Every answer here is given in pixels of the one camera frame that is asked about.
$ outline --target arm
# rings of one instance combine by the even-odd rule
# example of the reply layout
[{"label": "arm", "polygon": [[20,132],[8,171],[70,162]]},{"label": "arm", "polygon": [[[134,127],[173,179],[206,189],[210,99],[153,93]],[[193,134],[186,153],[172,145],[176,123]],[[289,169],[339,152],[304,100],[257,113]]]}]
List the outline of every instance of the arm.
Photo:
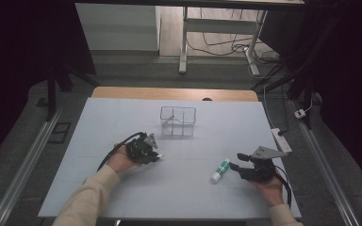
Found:
[{"label": "arm", "polygon": [[274,226],[303,226],[302,223],[297,222],[289,210],[289,206],[284,204],[282,197],[282,183],[276,178],[272,177],[268,182],[253,182],[250,181],[255,187],[258,188],[264,200],[270,207],[270,217],[272,225]]},{"label": "arm", "polygon": [[116,172],[137,166],[122,146],[95,175],[89,177],[62,207],[54,225],[95,225],[106,209],[110,190],[120,182]]}]

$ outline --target white glue stick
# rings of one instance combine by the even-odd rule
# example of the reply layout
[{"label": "white glue stick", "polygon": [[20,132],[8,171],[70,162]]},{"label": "white glue stick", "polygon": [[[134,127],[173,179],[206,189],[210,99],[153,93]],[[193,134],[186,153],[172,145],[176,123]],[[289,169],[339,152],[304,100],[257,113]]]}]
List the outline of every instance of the white glue stick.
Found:
[{"label": "white glue stick", "polygon": [[224,161],[222,161],[222,164],[216,169],[216,172],[214,172],[213,176],[211,176],[210,180],[213,183],[217,183],[220,178],[222,178],[222,175],[230,168],[230,160],[228,158],[225,158]]}]

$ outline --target transparent box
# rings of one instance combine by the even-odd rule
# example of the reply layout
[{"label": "transparent box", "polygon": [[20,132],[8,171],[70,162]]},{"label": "transparent box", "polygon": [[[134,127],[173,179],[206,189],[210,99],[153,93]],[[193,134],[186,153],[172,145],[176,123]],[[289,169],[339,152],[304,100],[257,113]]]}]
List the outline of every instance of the transparent box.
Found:
[{"label": "transparent box", "polygon": [[163,135],[193,136],[196,108],[162,106],[160,120]]}]

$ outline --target forearm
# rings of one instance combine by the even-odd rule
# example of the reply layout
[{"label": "forearm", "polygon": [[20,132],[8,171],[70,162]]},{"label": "forearm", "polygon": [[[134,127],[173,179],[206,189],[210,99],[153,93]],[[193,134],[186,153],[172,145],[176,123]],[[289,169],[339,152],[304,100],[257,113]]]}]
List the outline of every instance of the forearm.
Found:
[{"label": "forearm", "polygon": [[293,217],[287,204],[275,205],[269,211],[273,226],[303,226]]},{"label": "forearm", "polygon": [[104,165],[66,201],[54,225],[95,225],[107,208],[110,190],[119,181],[116,172]]}]

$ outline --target human hand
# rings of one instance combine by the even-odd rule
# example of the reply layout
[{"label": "human hand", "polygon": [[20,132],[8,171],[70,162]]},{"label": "human hand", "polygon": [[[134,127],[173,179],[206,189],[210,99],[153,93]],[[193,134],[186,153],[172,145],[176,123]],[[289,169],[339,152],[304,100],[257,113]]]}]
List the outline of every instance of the human hand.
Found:
[{"label": "human hand", "polygon": [[129,170],[132,167],[140,166],[139,163],[135,163],[128,158],[125,145],[122,145],[122,147],[120,147],[119,150],[117,150],[117,152],[108,159],[107,164],[115,172],[122,172]]},{"label": "human hand", "polygon": [[275,176],[273,176],[269,181],[266,182],[249,182],[257,187],[257,189],[260,191],[261,195],[269,206],[284,204],[284,199],[282,196],[283,184]]}]

